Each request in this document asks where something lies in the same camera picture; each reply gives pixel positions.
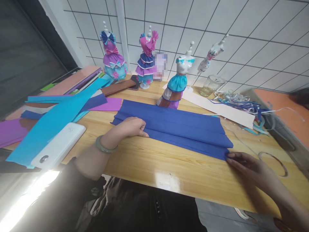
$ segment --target human arm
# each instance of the human arm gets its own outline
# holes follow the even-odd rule
[[[228,154],[227,162],[274,200],[288,227],[298,232],[309,231],[309,211],[282,184],[266,163],[244,152]]]
[[[145,125],[142,119],[128,118],[108,131],[101,138],[101,144],[111,150],[127,136],[149,137],[143,132]],[[91,189],[101,177],[110,156],[92,145],[78,158],[73,158],[12,231],[74,231],[84,204],[91,198]]]

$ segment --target hand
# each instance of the hand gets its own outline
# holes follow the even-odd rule
[[[138,135],[149,138],[149,135],[144,132],[145,126],[146,122],[144,120],[137,117],[130,117],[115,126],[115,129],[117,129],[124,137]]]
[[[270,197],[278,195],[280,191],[285,189],[285,186],[266,163],[247,153],[230,153],[227,162]]]

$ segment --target glass cup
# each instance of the glass cup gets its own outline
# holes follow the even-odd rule
[[[225,83],[225,80],[217,75],[210,75],[207,77],[203,88],[200,91],[200,95],[203,97],[208,97],[213,92],[215,92],[219,87]]]

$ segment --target black sleeve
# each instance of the black sleeve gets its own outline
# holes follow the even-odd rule
[[[12,231],[73,231],[96,181],[84,177],[74,160],[27,209]]]

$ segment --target person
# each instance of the person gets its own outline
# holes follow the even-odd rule
[[[148,138],[145,125],[142,119],[127,118],[99,137],[105,152],[94,144],[73,158],[12,231],[207,231],[192,197],[116,177],[101,194],[94,191],[111,156],[106,152],[125,137]],[[287,226],[309,231],[307,209],[264,162],[243,152],[228,154],[227,162],[275,201]],[[88,217],[81,216],[89,200]]]

